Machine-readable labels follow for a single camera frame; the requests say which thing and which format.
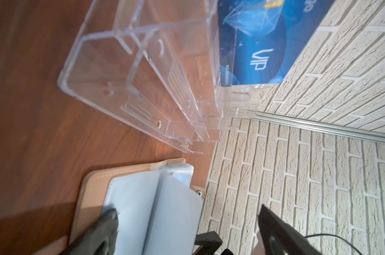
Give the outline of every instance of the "wooden surface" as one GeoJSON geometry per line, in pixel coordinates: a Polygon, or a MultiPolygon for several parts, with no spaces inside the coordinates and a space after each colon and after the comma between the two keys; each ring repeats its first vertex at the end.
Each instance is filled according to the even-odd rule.
{"type": "Polygon", "coordinates": [[[89,171],[184,157],[205,185],[214,144],[182,154],[57,87],[90,2],[0,1],[0,254],[69,234],[89,171]]]}

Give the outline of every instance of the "blue box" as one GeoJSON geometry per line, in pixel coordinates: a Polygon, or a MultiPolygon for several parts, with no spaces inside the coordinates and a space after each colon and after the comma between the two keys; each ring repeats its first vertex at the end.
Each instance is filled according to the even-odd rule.
{"type": "Polygon", "coordinates": [[[221,85],[280,83],[334,0],[219,0],[221,85]]]}

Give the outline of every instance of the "clear acrylic holder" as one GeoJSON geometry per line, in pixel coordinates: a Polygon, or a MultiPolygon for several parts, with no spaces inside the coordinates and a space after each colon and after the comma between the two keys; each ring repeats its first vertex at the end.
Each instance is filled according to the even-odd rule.
{"type": "Polygon", "coordinates": [[[252,85],[220,85],[216,0],[93,0],[58,85],[173,146],[216,142],[252,85]]]}

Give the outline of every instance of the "wooden table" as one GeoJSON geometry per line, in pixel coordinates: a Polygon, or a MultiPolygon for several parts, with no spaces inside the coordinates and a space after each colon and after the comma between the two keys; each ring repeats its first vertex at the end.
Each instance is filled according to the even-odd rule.
{"type": "Polygon", "coordinates": [[[90,2],[0,1],[0,254],[69,234],[92,170],[184,157],[205,186],[214,144],[182,154],[57,87],[90,2]]]}

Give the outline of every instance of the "black cable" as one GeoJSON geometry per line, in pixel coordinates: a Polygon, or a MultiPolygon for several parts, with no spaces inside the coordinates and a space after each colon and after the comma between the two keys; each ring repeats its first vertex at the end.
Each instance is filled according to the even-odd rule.
{"type": "Polygon", "coordinates": [[[350,242],[348,242],[347,240],[345,240],[343,237],[339,237],[339,236],[332,235],[332,234],[314,234],[314,235],[307,235],[307,236],[305,236],[305,238],[316,237],[316,236],[323,236],[323,235],[326,235],[326,236],[332,236],[332,237],[336,237],[336,238],[338,238],[338,239],[341,239],[341,240],[343,240],[344,242],[346,242],[348,245],[350,245],[351,248],[353,248],[356,252],[358,252],[359,255],[363,255],[357,248],[354,247],[354,245],[352,245],[350,242]]]}

